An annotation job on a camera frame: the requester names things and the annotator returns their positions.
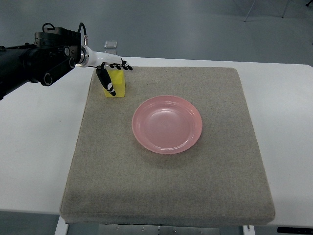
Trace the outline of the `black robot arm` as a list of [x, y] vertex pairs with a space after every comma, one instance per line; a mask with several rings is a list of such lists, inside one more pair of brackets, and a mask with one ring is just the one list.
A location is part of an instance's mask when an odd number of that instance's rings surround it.
[[86, 27], [77, 31], [45, 23], [35, 33], [33, 44], [0, 48], [0, 97], [4, 98], [25, 83], [51, 86], [83, 60], [82, 37]]

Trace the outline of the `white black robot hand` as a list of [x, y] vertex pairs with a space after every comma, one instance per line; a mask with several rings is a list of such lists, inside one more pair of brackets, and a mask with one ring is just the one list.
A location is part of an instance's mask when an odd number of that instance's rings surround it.
[[88, 46], [82, 46], [81, 48], [81, 60], [79, 66], [96, 68], [96, 74], [102, 84], [103, 88], [112, 96], [116, 96], [111, 77], [106, 67], [116, 68], [118, 70], [133, 70], [132, 66], [123, 60], [118, 55], [113, 55], [104, 52], [93, 51]]

